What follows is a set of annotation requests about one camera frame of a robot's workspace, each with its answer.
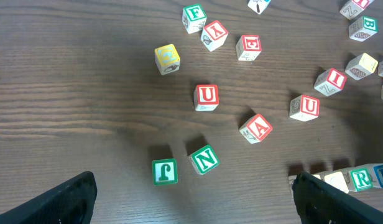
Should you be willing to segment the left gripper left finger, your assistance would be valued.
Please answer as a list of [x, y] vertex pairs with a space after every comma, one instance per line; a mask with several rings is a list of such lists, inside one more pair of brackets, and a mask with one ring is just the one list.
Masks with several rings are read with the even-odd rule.
[[90, 224], [97, 193], [93, 173], [85, 171], [28, 202], [0, 214], [0, 223]]

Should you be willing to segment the yellow O wooden block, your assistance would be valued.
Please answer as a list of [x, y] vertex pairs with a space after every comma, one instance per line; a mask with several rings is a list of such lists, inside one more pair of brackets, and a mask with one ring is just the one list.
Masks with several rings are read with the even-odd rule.
[[349, 193], [348, 185], [341, 171], [331, 171], [331, 172], [324, 171], [324, 172], [316, 173], [313, 176], [326, 182], [327, 184], [332, 185], [333, 187], [337, 188], [338, 190], [346, 194]]

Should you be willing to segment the green R wooden block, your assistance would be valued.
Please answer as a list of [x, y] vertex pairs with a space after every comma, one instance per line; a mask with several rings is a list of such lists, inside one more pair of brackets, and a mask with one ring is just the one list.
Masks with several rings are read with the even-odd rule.
[[373, 188], [372, 179], [366, 168], [348, 168], [343, 170], [349, 191], [359, 192]]

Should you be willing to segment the blue L wooden block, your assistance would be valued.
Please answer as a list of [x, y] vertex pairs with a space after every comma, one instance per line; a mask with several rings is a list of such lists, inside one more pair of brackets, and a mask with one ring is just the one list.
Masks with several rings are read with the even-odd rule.
[[369, 171], [373, 187], [383, 189], [383, 163], [367, 164], [366, 166]]

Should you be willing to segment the green-sided block under gripper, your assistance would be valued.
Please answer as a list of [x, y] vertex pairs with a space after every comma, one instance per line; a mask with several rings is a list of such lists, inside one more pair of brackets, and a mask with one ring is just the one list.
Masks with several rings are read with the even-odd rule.
[[152, 161], [154, 185], [170, 185], [178, 182], [176, 159], [161, 159]]

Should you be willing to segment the red U block middle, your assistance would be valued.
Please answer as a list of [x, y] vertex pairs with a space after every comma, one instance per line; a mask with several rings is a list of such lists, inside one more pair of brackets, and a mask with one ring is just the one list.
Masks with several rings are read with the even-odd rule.
[[289, 117], [299, 121], [310, 121], [320, 114], [320, 100], [308, 95], [300, 95], [290, 102]]

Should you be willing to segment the red u block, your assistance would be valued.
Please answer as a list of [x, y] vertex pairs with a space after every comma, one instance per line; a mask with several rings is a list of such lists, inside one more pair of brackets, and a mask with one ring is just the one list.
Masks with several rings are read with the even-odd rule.
[[300, 95], [290, 102], [289, 117], [299, 121], [310, 121], [320, 114], [320, 100], [308, 95]]
[[193, 94], [196, 111], [214, 111], [219, 105], [217, 85], [197, 85]]

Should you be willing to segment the green N wooden block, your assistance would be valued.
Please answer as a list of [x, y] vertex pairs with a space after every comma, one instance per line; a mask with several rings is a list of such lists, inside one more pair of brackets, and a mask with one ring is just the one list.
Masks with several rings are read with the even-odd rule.
[[220, 165], [218, 156], [209, 144], [190, 154], [188, 158], [198, 175], [205, 175]]

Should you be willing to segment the red I block near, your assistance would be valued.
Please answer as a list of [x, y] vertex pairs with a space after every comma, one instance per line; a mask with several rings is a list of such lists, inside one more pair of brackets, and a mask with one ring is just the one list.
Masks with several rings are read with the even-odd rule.
[[347, 77], [335, 68], [330, 68], [318, 76], [314, 89], [325, 96], [331, 96], [343, 90]]

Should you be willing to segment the red i block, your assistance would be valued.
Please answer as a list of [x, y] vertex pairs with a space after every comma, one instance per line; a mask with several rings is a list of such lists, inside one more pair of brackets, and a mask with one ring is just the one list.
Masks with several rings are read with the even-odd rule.
[[331, 96], [343, 90], [347, 77], [335, 68], [330, 68], [318, 76], [314, 89], [325, 96]]
[[363, 12], [374, 0], [348, 0], [340, 9], [340, 14], [351, 20]]

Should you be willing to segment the red E wooden block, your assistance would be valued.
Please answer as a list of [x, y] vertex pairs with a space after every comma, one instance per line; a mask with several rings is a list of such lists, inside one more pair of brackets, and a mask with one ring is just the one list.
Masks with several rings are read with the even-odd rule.
[[236, 54], [240, 61], [254, 61], [262, 52], [259, 35], [242, 35], [236, 44]]

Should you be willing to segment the yellow block far left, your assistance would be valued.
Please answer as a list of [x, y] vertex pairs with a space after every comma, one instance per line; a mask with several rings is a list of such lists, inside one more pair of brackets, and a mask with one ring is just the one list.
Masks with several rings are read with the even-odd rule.
[[180, 69], [180, 56], [173, 44], [156, 48], [154, 54], [161, 75], [167, 75]]

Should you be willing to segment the green B wooden block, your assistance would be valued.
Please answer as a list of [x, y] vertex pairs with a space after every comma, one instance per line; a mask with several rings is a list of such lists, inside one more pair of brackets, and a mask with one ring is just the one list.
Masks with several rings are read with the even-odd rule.
[[349, 38], [364, 42], [378, 32], [378, 27], [377, 19], [361, 16], [348, 27]]

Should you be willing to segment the blue X wooden block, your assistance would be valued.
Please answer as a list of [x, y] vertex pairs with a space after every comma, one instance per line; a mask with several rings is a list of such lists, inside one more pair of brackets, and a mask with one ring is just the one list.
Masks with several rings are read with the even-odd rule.
[[257, 14], [262, 14], [270, 2], [271, 0], [249, 0], [247, 6]]

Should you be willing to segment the green F wooden block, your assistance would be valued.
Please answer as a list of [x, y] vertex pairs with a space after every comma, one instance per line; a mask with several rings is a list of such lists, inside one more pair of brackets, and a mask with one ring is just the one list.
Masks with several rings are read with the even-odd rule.
[[183, 8], [182, 22], [189, 34], [203, 29], [207, 15], [201, 4], [193, 4]]

